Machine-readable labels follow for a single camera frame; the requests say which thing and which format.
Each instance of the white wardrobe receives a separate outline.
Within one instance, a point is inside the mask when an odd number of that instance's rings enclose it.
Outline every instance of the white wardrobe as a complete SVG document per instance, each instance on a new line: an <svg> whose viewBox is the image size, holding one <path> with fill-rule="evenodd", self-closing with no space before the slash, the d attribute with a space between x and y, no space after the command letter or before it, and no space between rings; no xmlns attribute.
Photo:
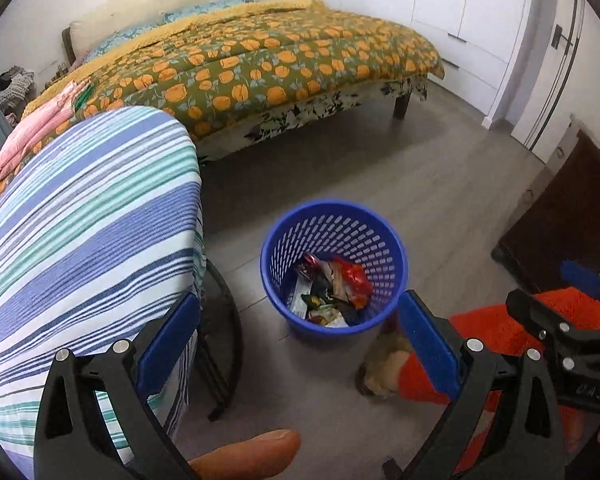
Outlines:
<svg viewBox="0 0 600 480"><path fill-rule="evenodd" d="M529 0L324 0L328 6L410 26L440 52L437 83L486 116L498 105L524 32Z"/></svg>

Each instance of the pink fabric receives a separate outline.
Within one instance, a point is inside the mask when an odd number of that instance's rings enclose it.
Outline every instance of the pink fabric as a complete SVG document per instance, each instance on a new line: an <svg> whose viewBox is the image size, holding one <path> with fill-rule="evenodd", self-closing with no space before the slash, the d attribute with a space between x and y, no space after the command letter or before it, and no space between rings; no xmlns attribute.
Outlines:
<svg viewBox="0 0 600 480"><path fill-rule="evenodd" d="M82 65L84 63L84 60L90 53L91 53L91 50L88 50L87 52L82 54L80 57L77 57L75 59L74 63L71 65L71 68L69 69L69 74L71 72L73 72L76 68L78 68L80 65Z"/></svg>
<svg viewBox="0 0 600 480"><path fill-rule="evenodd" d="M87 81L80 84L71 81L56 97L34 110L16 126L0 150L0 182L20 164L25 153L40 142L42 137L72 117L73 98L87 84Z"/></svg>

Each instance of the wooden bed leg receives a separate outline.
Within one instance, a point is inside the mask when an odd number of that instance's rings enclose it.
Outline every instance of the wooden bed leg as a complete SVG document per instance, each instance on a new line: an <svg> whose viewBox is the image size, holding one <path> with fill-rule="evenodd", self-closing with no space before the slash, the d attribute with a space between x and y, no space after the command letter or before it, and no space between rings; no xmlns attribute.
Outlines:
<svg viewBox="0 0 600 480"><path fill-rule="evenodd" d="M395 99L395 119L398 119L399 121L404 120L404 116L407 113L407 108L409 107L409 99L411 99L411 92L408 92L407 94L397 97Z"/></svg>

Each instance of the cabinet handle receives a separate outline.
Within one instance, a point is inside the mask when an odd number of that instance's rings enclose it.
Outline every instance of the cabinet handle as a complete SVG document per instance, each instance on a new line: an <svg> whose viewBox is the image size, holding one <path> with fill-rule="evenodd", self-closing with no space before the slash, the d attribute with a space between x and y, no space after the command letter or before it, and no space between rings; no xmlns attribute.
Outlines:
<svg viewBox="0 0 600 480"><path fill-rule="evenodd" d="M455 35L453 35L451 32L448 32L448 33L447 33L447 35L448 35L450 38L453 38L454 40L458 40L460 43L466 43L466 40L463 40L462 38L460 38L460 37L458 37L458 36L455 36Z"/></svg>
<svg viewBox="0 0 600 480"><path fill-rule="evenodd" d="M555 32L554 32L554 38L551 40L551 46L554 49L558 49L558 46L560 45L560 40L567 40L567 47L564 50L564 55L566 56L569 53L569 48L570 46L573 44L571 43L571 41L569 41L569 38L567 38L563 33L562 33L562 27L560 25L558 25L557 23L555 24Z"/></svg>
<svg viewBox="0 0 600 480"><path fill-rule="evenodd" d="M440 59L442 59L443 62L445 62L449 66L455 68L456 70L460 70L460 65L456 65L455 63L451 63L448 59L445 59L444 57L442 57Z"/></svg>

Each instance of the blue striped fabric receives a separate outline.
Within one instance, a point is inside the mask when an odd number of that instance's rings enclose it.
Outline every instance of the blue striped fabric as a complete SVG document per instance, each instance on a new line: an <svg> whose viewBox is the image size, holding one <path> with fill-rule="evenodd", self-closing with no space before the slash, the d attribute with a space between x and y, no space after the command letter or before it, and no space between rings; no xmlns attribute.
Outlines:
<svg viewBox="0 0 600 480"><path fill-rule="evenodd" d="M74 126L0 197L0 443L33 478L36 417L53 355L133 339L205 271L200 174L186 129L127 107ZM196 335L149 399L173 438ZM98 394L123 461L132 454Z"/></svg>

